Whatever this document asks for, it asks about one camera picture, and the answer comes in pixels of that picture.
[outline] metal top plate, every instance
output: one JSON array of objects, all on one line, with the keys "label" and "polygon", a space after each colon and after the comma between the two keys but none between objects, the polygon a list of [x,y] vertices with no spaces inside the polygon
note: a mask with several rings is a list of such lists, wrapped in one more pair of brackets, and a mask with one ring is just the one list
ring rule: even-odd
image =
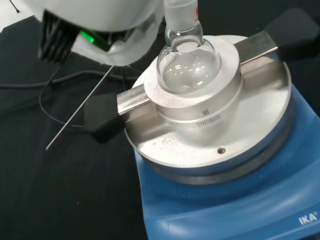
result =
[{"label": "metal top plate", "polygon": [[[245,37],[220,36],[236,43]],[[291,76],[285,63],[261,57],[241,66],[244,86],[234,115],[208,130],[179,130],[169,126],[154,107],[126,125],[130,143],[143,157],[173,168],[216,165],[252,149],[283,117],[291,97]],[[157,75],[156,60],[135,86]],[[225,153],[219,154],[219,148]]]}]

